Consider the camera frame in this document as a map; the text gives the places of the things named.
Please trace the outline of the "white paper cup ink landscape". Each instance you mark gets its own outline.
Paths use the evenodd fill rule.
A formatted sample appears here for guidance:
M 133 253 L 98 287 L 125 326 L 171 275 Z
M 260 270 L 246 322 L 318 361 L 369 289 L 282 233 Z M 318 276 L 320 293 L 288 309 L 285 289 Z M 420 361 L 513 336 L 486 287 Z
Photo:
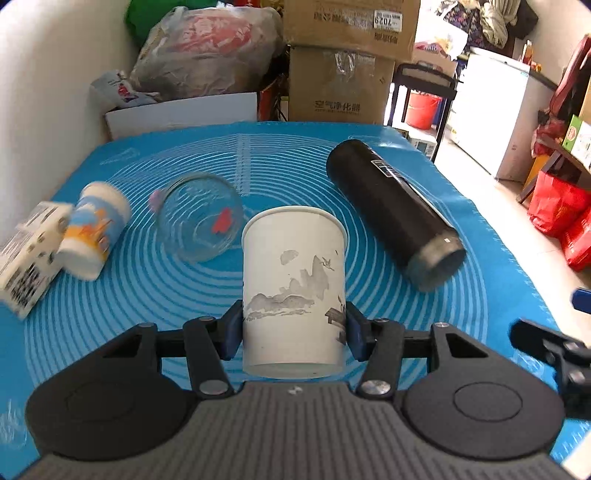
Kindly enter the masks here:
M 346 245 L 322 209 L 284 206 L 242 231 L 242 369 L 273 379 L 342 372 L 346 343 Z

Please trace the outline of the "blue silicone baking mat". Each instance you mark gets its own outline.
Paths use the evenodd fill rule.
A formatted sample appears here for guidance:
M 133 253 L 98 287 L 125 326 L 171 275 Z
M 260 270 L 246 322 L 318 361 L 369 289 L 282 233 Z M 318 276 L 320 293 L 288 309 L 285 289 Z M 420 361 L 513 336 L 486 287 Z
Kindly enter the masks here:
M 325 163 L 359 139 L 438 208 L 467 249 L 416 291 Z M 184 174 L 238 187 L 247 214 L 310 205 L 346 228 L 346 298 L 387 320 L 388 355 L 325 380 L 273 381 L 184 339 L 242 296 L 242 248 L 185 263 L 157 241 L 149 194 Z M 1 314 L 1 474 L 8 479 L 564 479 L 558 448 L 590 428 L 560 396 L 537 334 L 553 327 L 500 238 L 421 152 L 378 126 L 242 123 L 96 149 L 58 192 L 119 188 L 131 220 L 98 280 L 60 274 L 28 319 Z

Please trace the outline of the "black thermos bottle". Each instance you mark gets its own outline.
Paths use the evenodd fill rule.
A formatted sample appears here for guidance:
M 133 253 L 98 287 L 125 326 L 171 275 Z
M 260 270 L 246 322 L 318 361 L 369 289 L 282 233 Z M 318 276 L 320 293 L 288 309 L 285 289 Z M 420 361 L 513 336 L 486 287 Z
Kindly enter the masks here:
M 327 174 L 419 291 L 436 290 L 463 265 L 467 251 L 458 231 L 369 145 L 339 143 Z

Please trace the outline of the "white milk carton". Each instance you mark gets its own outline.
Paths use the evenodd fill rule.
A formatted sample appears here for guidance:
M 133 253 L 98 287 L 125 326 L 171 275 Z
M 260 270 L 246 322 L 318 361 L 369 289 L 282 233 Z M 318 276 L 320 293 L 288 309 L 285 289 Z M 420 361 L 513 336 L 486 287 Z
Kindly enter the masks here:
M 73 211 L 69 203 L 42 201 L 1 249 L 1 302 L 25 319 L 60 272 L 57 257 Z

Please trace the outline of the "red shopping bag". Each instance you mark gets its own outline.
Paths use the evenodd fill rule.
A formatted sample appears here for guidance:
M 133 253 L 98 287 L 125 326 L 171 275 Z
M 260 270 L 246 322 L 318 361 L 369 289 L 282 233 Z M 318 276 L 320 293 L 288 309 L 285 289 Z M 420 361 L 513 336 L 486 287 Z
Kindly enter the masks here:
M 538 231 L 558 238 L 589 205 L 588 190 L 540 172 L 528 207 L 528 216 Z

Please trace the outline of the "white flat box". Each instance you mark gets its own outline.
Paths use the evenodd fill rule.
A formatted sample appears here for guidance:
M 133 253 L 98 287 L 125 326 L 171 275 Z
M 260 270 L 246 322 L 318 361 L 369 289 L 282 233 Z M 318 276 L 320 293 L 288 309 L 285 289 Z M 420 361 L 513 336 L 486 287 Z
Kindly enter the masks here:
M 256 120 L 257 94 L 254 92 L 167 101 L 105 114 L 112 140 L 153 132 Z

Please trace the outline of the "red plastic bucket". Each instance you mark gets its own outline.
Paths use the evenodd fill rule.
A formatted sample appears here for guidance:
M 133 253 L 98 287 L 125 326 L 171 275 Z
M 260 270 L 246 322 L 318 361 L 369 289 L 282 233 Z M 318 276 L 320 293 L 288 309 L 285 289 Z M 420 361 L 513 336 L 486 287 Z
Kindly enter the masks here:
M 437 113 L 441 98 L 412 91 L 406 111 L 405 122 L 420 130 L 429 130 Z

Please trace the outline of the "lower cardboard box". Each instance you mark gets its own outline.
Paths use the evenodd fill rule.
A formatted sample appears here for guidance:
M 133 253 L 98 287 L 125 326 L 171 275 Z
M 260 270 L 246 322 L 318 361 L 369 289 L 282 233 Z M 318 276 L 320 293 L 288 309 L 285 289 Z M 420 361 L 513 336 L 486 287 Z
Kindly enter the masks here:
M 293 46 L 288 120 L 381 125 L 395 69 L 388 58 Z

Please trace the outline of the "cardboard box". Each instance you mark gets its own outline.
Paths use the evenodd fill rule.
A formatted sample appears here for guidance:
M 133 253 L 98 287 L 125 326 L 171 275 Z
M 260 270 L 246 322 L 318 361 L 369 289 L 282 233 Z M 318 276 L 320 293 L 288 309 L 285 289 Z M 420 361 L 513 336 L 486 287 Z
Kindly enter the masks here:
M 381 125 L 395 69 L 388 58 L 293 46 L 288 120 Z
M 408 61 L 420 7 L 417 0 L 291 0 L 284 3 L 284 35 L 290 45 L 353 50 Z

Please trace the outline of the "black metal stool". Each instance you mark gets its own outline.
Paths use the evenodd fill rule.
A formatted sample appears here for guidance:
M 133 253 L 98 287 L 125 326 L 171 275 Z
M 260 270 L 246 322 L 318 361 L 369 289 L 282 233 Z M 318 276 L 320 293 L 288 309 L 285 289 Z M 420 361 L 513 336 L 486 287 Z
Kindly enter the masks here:
M 443 101 L 443 107 L 436 129 L 436 145 L 431 156 L 431 161 L 435 162 L 441 142 L 444 138 L 452 103 L 457 95 L 458 80 L 454 76 L 450 77 L 445 73 L 425 65 L 417 63 L 401 63 L 394 71 L 392 85 L 394 86 L 394 90 L 390 102 L 390 114 L 387 121 L 389 127 L 394 126 L 394 112 L 396 111 L 401 86 L 407 88 L 401 117 L 402 121 L 406 120 L 406 114 L 411 94 L 413 92 L 431 95 Z

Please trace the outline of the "white chest freezer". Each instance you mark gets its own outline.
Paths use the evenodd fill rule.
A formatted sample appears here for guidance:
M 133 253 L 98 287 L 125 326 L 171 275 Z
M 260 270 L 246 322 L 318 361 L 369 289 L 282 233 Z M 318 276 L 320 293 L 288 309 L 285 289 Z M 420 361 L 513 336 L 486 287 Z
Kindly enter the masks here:
M 472 48 L 448 118 L 450 138 L 494 178 L 524 183 L 538 113 L 556 88 L 526 64 Z

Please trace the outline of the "small white printed bag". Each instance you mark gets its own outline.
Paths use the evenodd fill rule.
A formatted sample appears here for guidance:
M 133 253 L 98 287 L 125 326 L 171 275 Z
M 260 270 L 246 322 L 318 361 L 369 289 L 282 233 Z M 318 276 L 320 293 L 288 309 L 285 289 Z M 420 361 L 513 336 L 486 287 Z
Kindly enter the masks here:
M 137 91 L 123 71 L 103 73 L 89 87 L 91 99 L 101 114 L 113 110 L 154 105 L 162 101 L 158 93 Z

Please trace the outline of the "clear plastic bag red contents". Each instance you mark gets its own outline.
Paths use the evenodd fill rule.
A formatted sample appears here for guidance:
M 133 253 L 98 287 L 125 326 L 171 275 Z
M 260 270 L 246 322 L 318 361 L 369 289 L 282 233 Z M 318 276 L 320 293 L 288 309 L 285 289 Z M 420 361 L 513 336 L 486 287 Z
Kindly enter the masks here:
M 273 8 L 179 6 L 151 28 L 129 81 L 164 101 L 252 92 L 283 49 Z

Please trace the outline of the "upper cardboard box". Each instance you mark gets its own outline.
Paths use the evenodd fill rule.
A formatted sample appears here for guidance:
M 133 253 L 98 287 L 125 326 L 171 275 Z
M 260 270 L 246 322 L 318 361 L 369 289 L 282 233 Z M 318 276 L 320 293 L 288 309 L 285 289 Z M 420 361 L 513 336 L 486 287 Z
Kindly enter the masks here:
M 290 45 L 353 50 L 408 61 L 420 7 L 417 0 L 291 0 L 284 3 L 284 35 Z

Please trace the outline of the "green bag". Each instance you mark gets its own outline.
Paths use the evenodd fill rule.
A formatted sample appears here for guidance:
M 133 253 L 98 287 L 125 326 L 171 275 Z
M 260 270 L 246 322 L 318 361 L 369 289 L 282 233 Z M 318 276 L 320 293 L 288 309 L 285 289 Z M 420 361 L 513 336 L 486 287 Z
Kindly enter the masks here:
M 131 0 L 124 23 L 135 45 L 142 47 L 152 27 L 175 7 L 194 10 L 215 7 L 216 4 L 216 0 Z

